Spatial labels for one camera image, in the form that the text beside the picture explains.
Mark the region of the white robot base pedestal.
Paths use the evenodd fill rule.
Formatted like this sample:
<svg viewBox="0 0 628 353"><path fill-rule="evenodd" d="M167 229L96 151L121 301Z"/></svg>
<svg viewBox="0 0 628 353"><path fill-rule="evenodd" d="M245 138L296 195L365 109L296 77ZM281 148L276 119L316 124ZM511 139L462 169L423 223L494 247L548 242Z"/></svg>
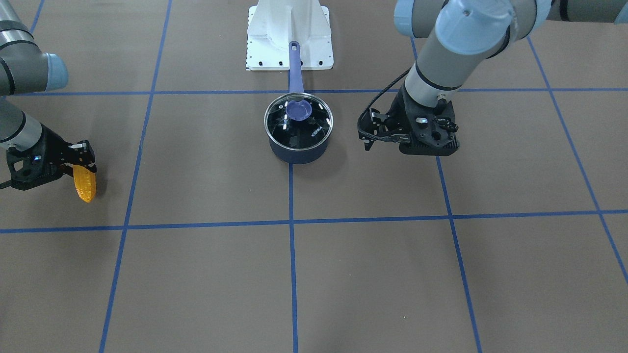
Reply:
<svg viewBox="0 0 628 353"><path fill-rule="evenodd" d="M303 70L334 67L330 11L318 0L260 0L247 20L247 70L288 70L291 42Z"/></svg>

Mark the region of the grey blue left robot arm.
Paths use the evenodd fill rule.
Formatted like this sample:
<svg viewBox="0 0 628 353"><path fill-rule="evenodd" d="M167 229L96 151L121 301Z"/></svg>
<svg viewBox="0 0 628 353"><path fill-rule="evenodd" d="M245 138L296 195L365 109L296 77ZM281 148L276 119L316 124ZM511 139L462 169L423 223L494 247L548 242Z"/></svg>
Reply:
<svg viewBox="0 0 628 353"><path fill-rule="evenodd" d="M627 22L625 0L399 0L399 33L424 38L386 113L365 108L357 121L364 149L398 145L408 155L449 156L460 147L453 95L486 59L529 36L543 22Z"/></svg>

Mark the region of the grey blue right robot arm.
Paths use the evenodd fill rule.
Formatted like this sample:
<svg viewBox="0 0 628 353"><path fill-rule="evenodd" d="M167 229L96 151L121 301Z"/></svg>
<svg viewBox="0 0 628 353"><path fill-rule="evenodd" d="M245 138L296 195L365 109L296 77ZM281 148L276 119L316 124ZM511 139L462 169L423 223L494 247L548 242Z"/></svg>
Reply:
<svg viewBox="0 0 628 353"><path fill-rule="evenodd" d="M10 179L2 188L29 190L69 175L78 196L96 196L96 157L89 141L70 143L6 100L7 96L62 89L69 72L56 54L45 53L8 0L0 3L0 145Z"/></svg>

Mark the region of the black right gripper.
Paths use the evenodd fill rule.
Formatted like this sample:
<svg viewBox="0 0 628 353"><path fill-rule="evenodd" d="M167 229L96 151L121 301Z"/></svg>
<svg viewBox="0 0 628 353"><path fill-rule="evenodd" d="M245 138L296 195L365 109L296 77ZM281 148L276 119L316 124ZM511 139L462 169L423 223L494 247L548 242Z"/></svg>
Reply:
<svg viewBox="0 0 628 353"><path fill-rule="evenodd" d="M71 164L66 164L65 161L68 153ZM97 172L94 150L88 140L70 145L45 126L33 147L25 151L10 147L6 152L6 159L10 179L1 183L1 189L12 187L25 191L56 181L64 175L92 178Z"/></svg>

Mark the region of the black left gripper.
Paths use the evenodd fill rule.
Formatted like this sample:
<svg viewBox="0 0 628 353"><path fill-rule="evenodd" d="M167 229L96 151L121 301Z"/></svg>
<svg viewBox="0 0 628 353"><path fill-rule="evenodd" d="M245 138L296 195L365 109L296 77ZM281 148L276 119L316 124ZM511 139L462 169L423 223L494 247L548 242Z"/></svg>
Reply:
<svg viewBox="0 0 628 353"><path fill-rule="evenodd" d="M460 147L453 104L444 98L435 107L424 106L402 87L388 112L370 109L369 116L373 130L358 129L366 151L375 141L395 143L408 155L449 156Z"/></svg>

